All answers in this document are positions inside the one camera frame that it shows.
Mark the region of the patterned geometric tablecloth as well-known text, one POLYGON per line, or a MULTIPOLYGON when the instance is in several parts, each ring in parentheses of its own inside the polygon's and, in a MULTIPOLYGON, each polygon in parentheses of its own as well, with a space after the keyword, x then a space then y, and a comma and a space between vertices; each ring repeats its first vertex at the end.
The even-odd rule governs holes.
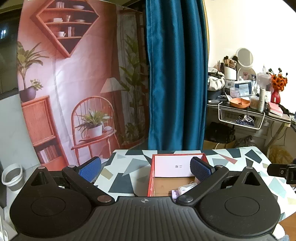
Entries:
POLYGON ((115 150, 102 164, 102 170, 94 185, 113 198, 147 196, 154 155, 184 157, 199 153, 205 154, 211 166, 223 165, 230 171, 242 171, 245 167, 253 167, 277 200, 280 206, 280 219, 284 220, 295 213, 295 192, 284 178, 267 174, 270 161, 257 147, 203 151, 115 150))

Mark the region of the pink printed backdrop tapestry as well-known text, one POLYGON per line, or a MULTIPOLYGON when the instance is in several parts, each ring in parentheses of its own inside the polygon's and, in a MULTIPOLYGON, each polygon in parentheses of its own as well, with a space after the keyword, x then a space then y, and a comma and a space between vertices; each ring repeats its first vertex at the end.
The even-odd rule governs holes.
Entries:
POLYGON ((144 1, 24 1, 18 86, 50 171, 143 143, 148 128, 144 1))

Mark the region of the orange flowers in red vase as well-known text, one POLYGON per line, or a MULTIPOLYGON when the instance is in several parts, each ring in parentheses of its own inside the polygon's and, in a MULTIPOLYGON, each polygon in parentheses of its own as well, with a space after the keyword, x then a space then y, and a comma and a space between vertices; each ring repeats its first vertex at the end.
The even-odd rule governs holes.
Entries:
POLYGON ((273 92, 271 94, 271 102, 275 104, 280 103, 280 92, 284 91, 287 85, 287 76, 288 73, 283 76, 282 70, 278 68, 278 74, 275 74, 274 71, 269 68, 267 74, 271 76, 271 86, 273 88, 273 92))

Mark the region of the white plastic bucket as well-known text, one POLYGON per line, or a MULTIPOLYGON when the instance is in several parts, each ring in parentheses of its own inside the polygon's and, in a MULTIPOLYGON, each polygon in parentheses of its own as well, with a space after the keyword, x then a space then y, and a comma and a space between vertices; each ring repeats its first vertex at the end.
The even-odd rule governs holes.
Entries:
POLYGON ((21 189, 25 184, 22 166, 14 163, 5 168, 1 175, 1 182, 11 191, 21 189))

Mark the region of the red strawberry cardboard box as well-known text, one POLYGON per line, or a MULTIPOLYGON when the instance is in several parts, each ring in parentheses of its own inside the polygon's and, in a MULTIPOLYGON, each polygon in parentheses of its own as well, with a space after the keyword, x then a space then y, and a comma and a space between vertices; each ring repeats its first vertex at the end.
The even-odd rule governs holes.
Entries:
POLYGON ((198 152, 153 154, 147 196, 170 196, 172 190, 195 181, 190 169, 193 157, 208 162, 206 155, 198 152))

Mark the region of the pink notebook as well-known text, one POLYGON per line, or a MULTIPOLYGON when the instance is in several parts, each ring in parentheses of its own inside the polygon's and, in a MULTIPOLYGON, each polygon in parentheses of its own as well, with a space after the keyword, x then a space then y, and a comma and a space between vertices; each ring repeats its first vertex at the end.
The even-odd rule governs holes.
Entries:
POLYGON ((283 116, 283 110, 277 104, 275 104, 273 102, 268 102, 267 108, 270 113, 275 114, 280 117, 283 116))

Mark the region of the orange bowl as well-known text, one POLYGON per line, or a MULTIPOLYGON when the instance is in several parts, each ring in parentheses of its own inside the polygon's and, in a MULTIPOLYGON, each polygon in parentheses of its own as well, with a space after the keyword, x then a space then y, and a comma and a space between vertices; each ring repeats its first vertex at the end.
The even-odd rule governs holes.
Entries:
POLYGON ((250 101, 243 98, 232 98, 229 102, 232 107, 239 109, 245 109, 250 106, 250 101))

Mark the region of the white brush holder cup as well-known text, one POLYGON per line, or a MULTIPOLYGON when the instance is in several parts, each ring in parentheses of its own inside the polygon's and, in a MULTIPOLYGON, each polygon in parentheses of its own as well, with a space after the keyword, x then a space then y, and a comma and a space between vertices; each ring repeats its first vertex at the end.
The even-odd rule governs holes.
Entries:
POLYGON ((235 69, 232 69, 230 67, 224 67, 224 75, 227 80, 236 81, 237 80, 237 72, 235 69))

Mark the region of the round white mirror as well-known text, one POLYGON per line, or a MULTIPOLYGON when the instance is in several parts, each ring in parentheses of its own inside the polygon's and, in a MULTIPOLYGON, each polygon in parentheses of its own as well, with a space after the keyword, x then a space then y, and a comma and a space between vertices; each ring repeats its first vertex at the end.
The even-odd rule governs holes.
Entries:
POLYGON ((236 52, 238 63, 244 68, 250 68, 253 63, 253 54, 246 48, 240 48, 236 52))

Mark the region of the purple rectangular case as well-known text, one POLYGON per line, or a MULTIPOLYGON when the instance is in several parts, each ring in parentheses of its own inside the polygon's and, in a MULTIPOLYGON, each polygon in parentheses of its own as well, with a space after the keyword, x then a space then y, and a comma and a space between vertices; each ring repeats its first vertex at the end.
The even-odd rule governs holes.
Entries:
POLYGON ((176 200, 179 197, 178 190, 172 190, 171 191, 171 197, 172 197, 173 200, 176 200))

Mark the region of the blue curtain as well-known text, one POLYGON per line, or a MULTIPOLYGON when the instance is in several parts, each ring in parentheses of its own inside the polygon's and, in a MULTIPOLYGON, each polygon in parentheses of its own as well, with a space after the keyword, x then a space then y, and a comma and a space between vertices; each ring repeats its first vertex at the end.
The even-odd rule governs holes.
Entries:
POLYGON ((200 150, 206 124, 208 29, 203 1, 147 1, 152 150, 200 150))

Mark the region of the white cosmetic bottle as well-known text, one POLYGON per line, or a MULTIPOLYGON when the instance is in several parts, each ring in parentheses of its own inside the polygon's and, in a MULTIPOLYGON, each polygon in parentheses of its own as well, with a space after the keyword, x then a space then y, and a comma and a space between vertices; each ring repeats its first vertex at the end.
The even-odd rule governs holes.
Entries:
POLYGON ((258 108, 257 110, 260 113, 263 113, 265 107, 265 89, 260 88, 260 93, 259 93, 259 101, 258 101, 258 108))

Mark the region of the clear plastic packet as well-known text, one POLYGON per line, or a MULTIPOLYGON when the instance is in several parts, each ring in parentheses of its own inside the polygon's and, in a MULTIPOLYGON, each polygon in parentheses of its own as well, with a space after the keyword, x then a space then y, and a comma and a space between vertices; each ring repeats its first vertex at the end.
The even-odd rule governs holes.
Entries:
POLYGON ((194 188, 195 186, 197 186, 197 183, 196 182, 191 182, 189 184, 186 184, 186 185, 183 185, 183 186, 180 186, 178 188, 178 194, 179 195, 183 195, 185 194, 186 192, 188 192, 189 190, 191 190, 192 188, 194 188))

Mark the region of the cluttered vanity desk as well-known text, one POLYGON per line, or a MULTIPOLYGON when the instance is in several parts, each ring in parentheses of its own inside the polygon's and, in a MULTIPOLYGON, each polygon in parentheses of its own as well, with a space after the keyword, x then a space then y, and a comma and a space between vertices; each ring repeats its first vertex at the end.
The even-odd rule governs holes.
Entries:
POLYGON ((286 114, 280 117, 266 111, 260 113, 252 108, 234 108, 228 102, 209 103, 207 108, 209 121, 217 121, 234 128, 237 138, 252 136, 261 150, 283 138, 292 123, 286 114), (253 124, 239 124, 238 119, 244 116, 253 118, 253 124))

